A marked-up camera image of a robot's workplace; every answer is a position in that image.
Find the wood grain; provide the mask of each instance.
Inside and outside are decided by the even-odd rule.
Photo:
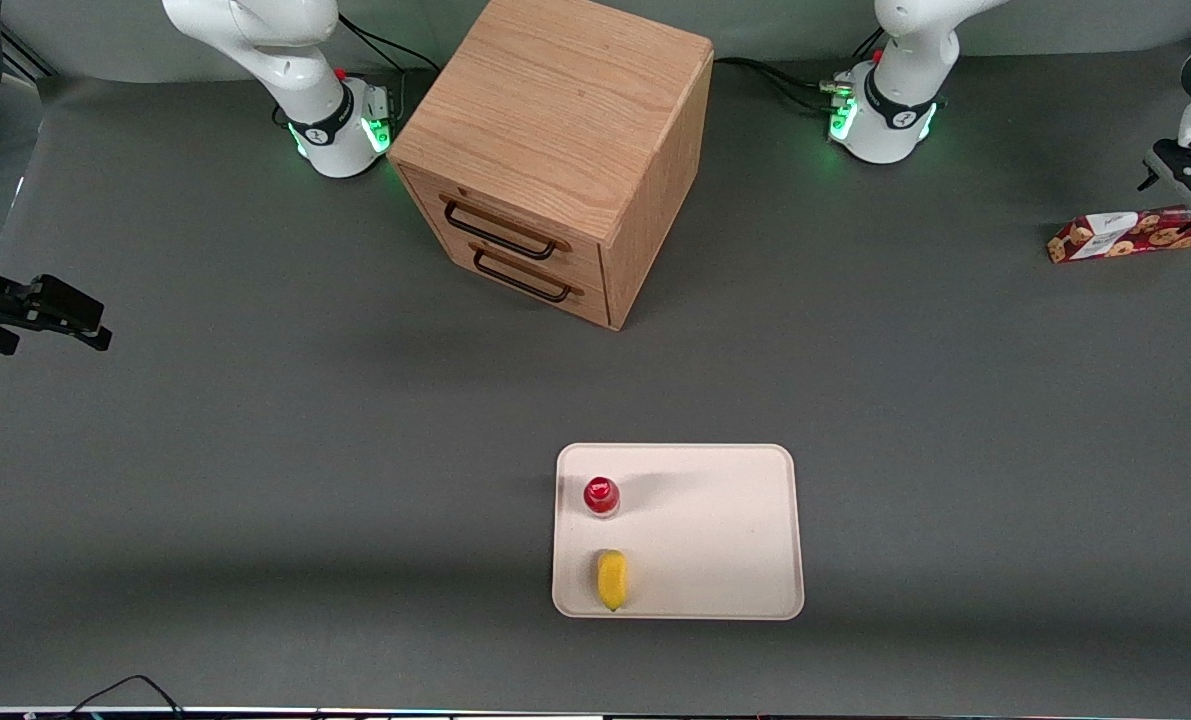
[[[569,281],[568,278],[551,277],[548,273],[542,273],[535,267],[528,267],[518,259],[507,258],[505,253],[487,248],[481,242],[449,243],[449,258],[453,259],[454,263],[457,263],[462,268],[480,275],[482,278],[488,278],[498,284],[509,287],[511,290],[518,292],[526,298],[534,296],[528,295],[526,292],[519,290],[519,288],[513,287],[510,283],[504,283],[499,281],[499,278],[494,278],[491,277],[491,275],[481,273],[481,270],[475,267],[475,251],[479,250],[484,252],[484,259],[481,259],[481,263],[485,263],[490,267],[490,269],[494,269],[497,273],[511,275],[511,277],[517,278],[517,281],[535,287],[537,290],[555,293],[562,290],[567,286],[570,288],[568,298],[566,298],[562,302],[548,302],[548,305],[551,307],[559,307],[559,309],[568,311],[568,313],[578,315],[578,318],[603,325],[603,327],[607,327],[607,301],[604,299],[604,290],[599,290],[599,288],[587,287],[582,283]]]
[[[493,0],[389,155],[607,245],[710,54],[587,0]]]
[[[532,250],[544,249],[545,242],[550,238],[545,233],[534,231],[522,223],[507,219],[495,213],[493,209],[482,209],[478,201],[468,201],[457,193],[457,184],[448,179],[436,179],[429,173],[422,173],[416,168],[400,167],[400,177],[406,181],[409,195],[417,201],[425,215],[426,223],[431,225],[436,237],[439,237],[444,251],[453,255],[450,249],[457,245],[466,245],[468,242],[480,242],[479,237],[455,228],[444,218],[444,208],[449,200],[459,201],[457,214],[454,217],[470,223],[478,228],[504,237],[505,240],[517,243]],[[511,256],[511,258],[531,265],[537,273],[544,273],[549,277],[562,278],[584,284],[585,287],[604,288],[604,271],[600,269],[599,246],[593,242],[565,242],[557,240],[555,251],[548,259],[530,259],[525,256],[513,255],[509,250],[494,248],[499,255]]]
[[[662,250],[701,159],[701,131],[710,95],[711,61],[699,67],[694,86],[682,98],[662,146],[621,219],[617,242],[601,250],[609,325],[622,328]]]

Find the drawer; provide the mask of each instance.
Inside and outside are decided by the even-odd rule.
[[[439,234],[444,250],[479,243],[499,258],[516,259],[547,277],[604,288],[599,246],[576,238],[560,238],[491,208],[491,201],[467,198],[454,183],[403,168],[423,213]]]
[[[525,261],[507,256],[484,242],[453,242],[445,246],[449,258],[467,270],[491,281],[512,287],[536,300],[567,309],[573,315],[607,325],[607,302],[604,290],[573,281],[557,278]]]

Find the green led light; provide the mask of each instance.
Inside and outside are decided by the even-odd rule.
[[[306,158],[306,148],[303,146],[303,138],[297,136],[297,131],[293,129],[292,123],[288,124],[288,133],[293,136],[293,142],[297,142],[297,154]]]
[[[836,140],[843,140],[848,137],[848,131],[852,129],[852,120],[858,117],[858,101],[848,100],[843,108],[836,109],[836,118],[831,120],[831,136]]]
[[[933,131],[933,115],[937,114],[937,102],[933,102],[933,107],[928,111],[928,119],[924,120],[924,129],[919,131],[919,139],[924,140],[928,137],[929,131]]]
[[[361,124],[363,131],[367,133],[368,142],[372,143],[372,149],[380,154],[389,148],[389,123],[386,120],[360,118],[358,124]]]

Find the wooden cabinet top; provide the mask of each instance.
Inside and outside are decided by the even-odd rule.
[[[609,243],[712,57],[587,0],[493,0],[389,156]]]

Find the gray wall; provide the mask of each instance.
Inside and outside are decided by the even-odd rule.
[[[719,55],[761,60],[847,55],[875,26],[866,0],[603,1],[709,36]],[[453,55],[484,5],[339,0],[343,13],[362,27],[438,61]],[[63,73],[132,82],[243,77],[229,60],[180,36],[160,0],[4,0],[4,17]],[[974,55],[1105,54],[1190,35],[1191,0],[1014,0],[961,29],[965,50]],[[344,29],[324,51],[338,65],[380,67]]]

